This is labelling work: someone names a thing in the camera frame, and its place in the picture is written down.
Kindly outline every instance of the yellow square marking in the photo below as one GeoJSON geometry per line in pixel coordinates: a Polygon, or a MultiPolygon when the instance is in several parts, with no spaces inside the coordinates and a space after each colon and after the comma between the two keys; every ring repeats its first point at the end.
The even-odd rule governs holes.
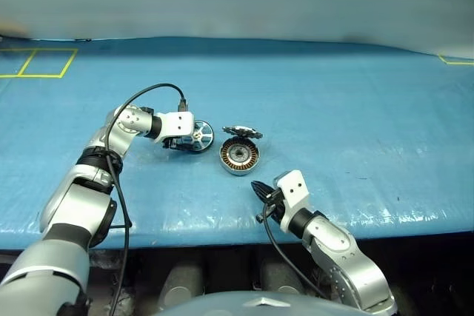
{"type": "Polygon", "coordinates": [[[449,64],[449,65],[452,65],[452,66],[474,66],[474,61],[448,61],[442,55],[438,55],[438,57],[445,64],[449,64]]]}
{"type": "Polygon", "coordinates": [[[0,78],[62,78],[66,74],[67,69],[73,63],[74,58],[76,57],[77,48],[5,48],[0,49],[0,52],[27,52],[31,51],[31,54],[28,56],[26,61],[21,66],[20,70],[16,74],[0,74],[0,78]],[[28,68],[28,65],[33,60],[35,55],[38,52],[71,52],[71,56],[67,60],[63,69],[60,73],[45,73],[45,74],[24,74],[24,71],[28,68]]]}

